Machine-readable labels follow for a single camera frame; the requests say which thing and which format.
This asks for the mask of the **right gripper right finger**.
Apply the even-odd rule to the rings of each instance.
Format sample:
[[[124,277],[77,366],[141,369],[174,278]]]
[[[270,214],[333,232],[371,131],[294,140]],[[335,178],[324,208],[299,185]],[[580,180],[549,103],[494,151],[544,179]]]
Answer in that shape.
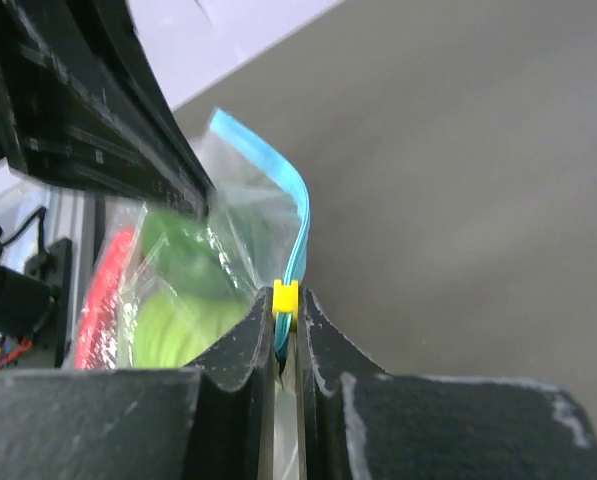
[[[394,375],[300,292],[304,479],[597,479],[584,409],[525,377]]]

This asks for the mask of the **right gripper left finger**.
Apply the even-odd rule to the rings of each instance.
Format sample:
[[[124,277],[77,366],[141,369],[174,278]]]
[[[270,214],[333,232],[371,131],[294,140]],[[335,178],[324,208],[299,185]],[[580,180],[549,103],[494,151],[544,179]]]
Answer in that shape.
[[[269,479],[271,291],[179,369],[0,372],[0,479]]]

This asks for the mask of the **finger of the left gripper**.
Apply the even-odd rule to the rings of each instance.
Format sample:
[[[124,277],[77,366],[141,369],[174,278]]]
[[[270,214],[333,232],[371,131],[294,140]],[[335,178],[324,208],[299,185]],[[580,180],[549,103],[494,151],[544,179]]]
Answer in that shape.
[[[0,160],[194,219],[214,190],[124,1],[0,1]]]

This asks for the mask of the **light green fake cabbage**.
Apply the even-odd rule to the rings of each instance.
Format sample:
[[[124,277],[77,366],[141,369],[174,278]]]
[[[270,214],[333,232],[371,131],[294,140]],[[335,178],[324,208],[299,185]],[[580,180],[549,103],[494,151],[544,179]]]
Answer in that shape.
[[[249,308],[246,301],[161,290],[138,310],[131,364],[137,368],[182,367],[238,324]]]

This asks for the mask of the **red fake chili pepper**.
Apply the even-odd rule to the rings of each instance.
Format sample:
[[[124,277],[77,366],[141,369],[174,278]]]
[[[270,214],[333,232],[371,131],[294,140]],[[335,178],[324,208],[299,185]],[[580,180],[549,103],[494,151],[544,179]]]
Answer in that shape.
[[[133,251],[135,230],[125,228],[109,241],[85,298],[76,336],[74,366],[80,370],[113,369],[116,363],[116,308],[119,287]]]

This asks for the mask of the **clear zip top bag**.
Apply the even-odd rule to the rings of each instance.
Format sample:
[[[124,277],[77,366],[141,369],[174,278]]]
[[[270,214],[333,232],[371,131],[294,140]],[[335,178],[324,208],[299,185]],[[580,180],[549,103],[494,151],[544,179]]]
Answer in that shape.
[[[197,144],[206,219],[121,206],[72,345],[86,372],[67,479],[295,479],[295,293],[310,207],[299,173],[222,110]]]

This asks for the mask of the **green fake bell pepper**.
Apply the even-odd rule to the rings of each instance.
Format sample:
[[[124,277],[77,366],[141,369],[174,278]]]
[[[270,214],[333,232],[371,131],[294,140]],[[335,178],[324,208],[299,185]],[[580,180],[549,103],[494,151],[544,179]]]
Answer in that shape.
[[[177,291],[209,299],[253,295],[249,253],[228,216],[208,222],[151,209],[140,232],[144,258]]]

